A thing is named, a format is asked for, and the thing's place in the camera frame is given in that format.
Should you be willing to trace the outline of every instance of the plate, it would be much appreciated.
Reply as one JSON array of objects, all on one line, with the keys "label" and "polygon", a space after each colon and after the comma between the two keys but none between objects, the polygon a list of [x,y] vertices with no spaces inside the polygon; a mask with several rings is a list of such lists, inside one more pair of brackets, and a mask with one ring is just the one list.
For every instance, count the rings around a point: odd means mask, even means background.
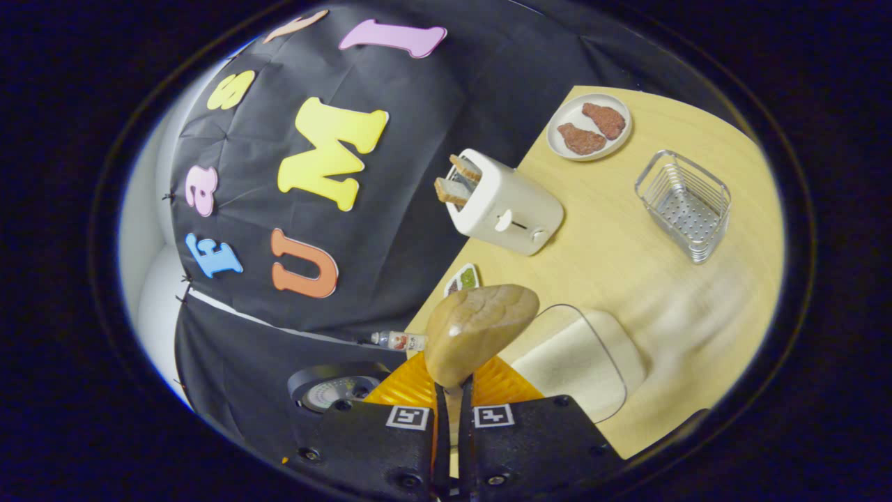
[{"label": "plate", "polygon": [[[609,106],[614,110],[617,110],[625,119],[625,129],[620,133],[619,138],[612,141],[608,139],[604,147],[597,152],[589,155],[579,155],[566,147],[564,137],[558,132],[558,126],[570,122],[579,129],[591,130],[603,136],[603,133],[598,129],[598,126],[595,125],[595,122],[582,114],[582,105],[585,103],[592,103],[598,106]],[[625,140],[629,138],[630,134],[632,134],[632,114],[629,112],[629,108],[625,103],[609,94],[586,94],[571,99],[569,102],[558,108],[555,114],[551,116],[547,133],[549,147],[552,152],[565,159],[580,162],[599,159],[614,153],[623,145],[623,143],[625,143]]]}]

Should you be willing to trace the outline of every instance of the table surface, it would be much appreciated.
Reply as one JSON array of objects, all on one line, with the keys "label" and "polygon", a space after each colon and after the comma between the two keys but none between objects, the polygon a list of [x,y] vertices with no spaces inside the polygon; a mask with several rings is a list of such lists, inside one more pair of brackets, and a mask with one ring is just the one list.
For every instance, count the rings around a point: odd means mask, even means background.
[{"label": "table surface", "polygon": [[[620,456],[629,457],[713,406],[746,369],[780,294],[783,221],[765,157],[727,122],[618,88],[576,86],[565,102],[588,93],[616,96],[629,107],[626,143],[610,156],[577,163],[554,154],[543,129],[517,169],[560,200],[566,213],[560,229],[533,256],[470,238],[407,331],[424,332],[446,282],[468,263],[477,266],[484,286],[534,290],[541,309],[568,303],[611,313],[647,370],[619,413],[598,424]],[[635,180],[662,149],[703,166],[731,192],[727,233],[704,264],[693,264],[635,195]]]}]

